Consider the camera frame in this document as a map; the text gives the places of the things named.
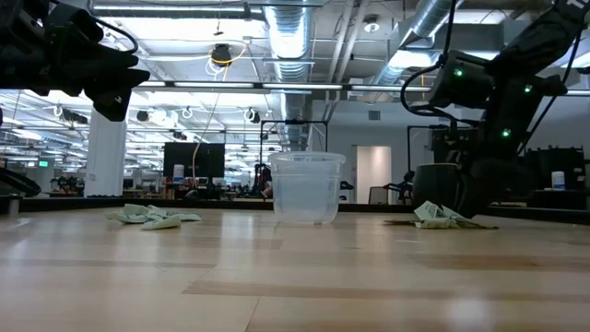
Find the grey office chair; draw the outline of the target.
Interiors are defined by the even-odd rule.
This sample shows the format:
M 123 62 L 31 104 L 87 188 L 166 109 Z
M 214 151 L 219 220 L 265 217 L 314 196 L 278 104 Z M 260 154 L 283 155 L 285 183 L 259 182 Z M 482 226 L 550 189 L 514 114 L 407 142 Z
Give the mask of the grey office chair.
M 388 205 L 389 190 L 383 186 L 372 186 L 369 191 L 369 205 Z

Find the person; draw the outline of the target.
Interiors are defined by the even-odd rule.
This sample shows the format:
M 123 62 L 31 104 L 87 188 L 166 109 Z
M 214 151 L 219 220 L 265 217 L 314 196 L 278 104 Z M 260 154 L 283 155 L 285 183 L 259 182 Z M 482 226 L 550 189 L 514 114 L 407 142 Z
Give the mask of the person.
M 258 176 L 261 195 L 270 198 L 273 195 L 271 169 L 265 164 L 261 164 Z

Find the black equipment cabinet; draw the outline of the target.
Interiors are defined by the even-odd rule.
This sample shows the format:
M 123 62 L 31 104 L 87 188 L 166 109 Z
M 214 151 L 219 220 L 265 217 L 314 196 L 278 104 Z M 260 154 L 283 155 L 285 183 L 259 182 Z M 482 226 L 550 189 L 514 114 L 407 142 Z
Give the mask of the black equipment cabinet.
M 582 148 L 530 148 L 524 161 L 534 174 L 536 189 L 550 188 L 554 172 L 564 173 L 566 190 L 585 189 L 586 163 Z

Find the black ceiling device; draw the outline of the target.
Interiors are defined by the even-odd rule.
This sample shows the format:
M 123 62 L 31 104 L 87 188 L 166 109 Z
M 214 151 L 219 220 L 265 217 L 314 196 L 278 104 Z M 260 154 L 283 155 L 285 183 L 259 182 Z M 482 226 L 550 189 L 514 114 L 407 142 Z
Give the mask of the black ceiling device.
M 217 67 L 227 67 L 230 65 L 232 56 L 228 44 L 216 44 L 211 53 L 211 62 Z

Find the black aluminium table frame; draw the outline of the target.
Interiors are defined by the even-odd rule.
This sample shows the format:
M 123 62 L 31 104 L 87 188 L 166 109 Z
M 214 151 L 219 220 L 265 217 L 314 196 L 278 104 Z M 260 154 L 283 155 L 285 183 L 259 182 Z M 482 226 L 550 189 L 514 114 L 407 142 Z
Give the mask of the black aluminium table frame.
M 122 207 L 124 204 L 155 205 L 162 208 L 211 208 L 229 210 L 273 209 L 273 204 L 271 202 L 264 202 L 257 199 L 254 201 L 190 201 L 128 197 L 22 198 L 19 196 L 0 196 L 0 216 L 8 214 L 12 200 L 15 200 L 18 203 L 17 212 L 115 208 Z M 484 209 L 482 215 L 590 226 L 590 211 L 587 210 L 491 206 Z

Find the white building column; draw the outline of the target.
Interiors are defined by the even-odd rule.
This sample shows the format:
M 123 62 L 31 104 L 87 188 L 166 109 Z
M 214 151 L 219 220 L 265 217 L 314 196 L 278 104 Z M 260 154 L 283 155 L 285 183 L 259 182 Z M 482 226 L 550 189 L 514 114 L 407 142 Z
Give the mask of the white building column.
M 93 110 L 89 123 L 85 196 L 121 196 L 126 121 L 111 122 Z

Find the long ceiling light strip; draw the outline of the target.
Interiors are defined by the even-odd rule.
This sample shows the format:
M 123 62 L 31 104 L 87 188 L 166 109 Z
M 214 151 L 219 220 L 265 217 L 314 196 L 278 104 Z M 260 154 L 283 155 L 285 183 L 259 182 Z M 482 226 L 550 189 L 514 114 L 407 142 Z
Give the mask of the long ceiling light strip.
M 399 92 L 402 86 L 375 86 L 316 83 L 266 83 L 226 81 L 147 81 L 135 87 L 137 91 L 197 91 L 197 90 L 342 90 Z

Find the black gantry frame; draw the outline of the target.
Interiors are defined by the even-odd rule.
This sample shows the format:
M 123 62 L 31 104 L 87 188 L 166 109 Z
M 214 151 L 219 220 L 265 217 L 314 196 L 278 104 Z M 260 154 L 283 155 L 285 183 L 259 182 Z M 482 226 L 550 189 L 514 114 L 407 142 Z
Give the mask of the black gantry frame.
M 320 149 L 327 151 L 327 121 L 302 120 L 297 118 L 285 120 L 262 120 L 259 130 L 258 158 L 254 165 L 254 189 L 260 192 L 259 172 L 261 164 L 268 166 L 268 160 L 263 156 L 264 143 L 270 135 L 278 135 L 278 151 L 305 151 L 311 149 L 313 131 L 316 131 L 320 139 Z
M 406 129 L 407 135 L 407 169 L 410 171 L 411 164 L 411 130 L 412 129 L 429 129 L 429 130 L 445 130 L 449 129 L 449 125 L 445 124 L 432 124 L 432 125 L 408 125 Z

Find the silver air duct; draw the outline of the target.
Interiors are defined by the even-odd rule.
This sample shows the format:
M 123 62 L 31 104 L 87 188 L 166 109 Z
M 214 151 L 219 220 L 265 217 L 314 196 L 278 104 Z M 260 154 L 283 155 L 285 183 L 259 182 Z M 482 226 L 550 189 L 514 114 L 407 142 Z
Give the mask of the silver air duct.
M 310 32 L 313 10 L 304 6 L 265 6 L 268 38 L 277 83 L 307 83 L 310 80 Z M 280 110 L 284 120 L 310 121 L 312 100 L 310 94 L 280 95 Z
M 387 45 L 388 60 L 372 79 L 372 85 L 391 86 L 419 60 L 431 65 L 429 52 L 407 51 L 411 43 L 421 40 L 433 42 L 438 30 L 465 0 L 420 0 L 415 14 L 395 24 Z

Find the dark mug yellow inside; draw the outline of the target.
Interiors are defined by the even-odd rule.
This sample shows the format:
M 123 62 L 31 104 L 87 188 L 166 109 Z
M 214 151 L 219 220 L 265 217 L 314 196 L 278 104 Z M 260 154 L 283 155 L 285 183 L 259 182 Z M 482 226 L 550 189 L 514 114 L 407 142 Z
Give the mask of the dark mug yellow inside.
M 460 175 L 456 164 L 429 163 L 416 169 L 412 189 L 414 208 L 429 201 L 437 206 L 456 209 L 459 194 Z

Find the white door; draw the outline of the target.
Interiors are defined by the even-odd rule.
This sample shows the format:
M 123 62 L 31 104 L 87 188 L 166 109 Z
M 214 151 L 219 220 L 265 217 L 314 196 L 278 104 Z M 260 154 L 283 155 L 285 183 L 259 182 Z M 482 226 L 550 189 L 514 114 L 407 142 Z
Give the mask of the white door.
M 392 182 L 392 152 L 385 146 L 356 146 L 356 202 L 370 203 L 370 189 Z

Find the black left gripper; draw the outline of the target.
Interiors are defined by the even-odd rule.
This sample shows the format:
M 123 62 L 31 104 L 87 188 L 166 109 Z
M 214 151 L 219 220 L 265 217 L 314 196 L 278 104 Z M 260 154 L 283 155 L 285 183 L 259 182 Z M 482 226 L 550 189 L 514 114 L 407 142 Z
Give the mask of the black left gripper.
M 126 113 L 126 89 L 150 79 L 148 71 L 130 68 L 138 64 L 135 55 L 96 43 L 31 43 L 27 57 L 32 71 L 29 89 L 44 95 L 50 90 L 72 97 L 84 93 L 99 113 L 115 122 Z

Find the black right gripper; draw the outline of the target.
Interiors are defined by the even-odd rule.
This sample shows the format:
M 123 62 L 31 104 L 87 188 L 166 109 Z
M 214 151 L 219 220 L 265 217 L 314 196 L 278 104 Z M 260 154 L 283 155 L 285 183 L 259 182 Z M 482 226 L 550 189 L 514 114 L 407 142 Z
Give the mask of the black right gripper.
M 498 196 L 504 184 L 532 184 L 534 176 L 519 157 L 529 138 L 535 110 L 492 110 L 467 120 L 474 136 L 460 148 L 460 185 L 456 212 L 473 218 Z

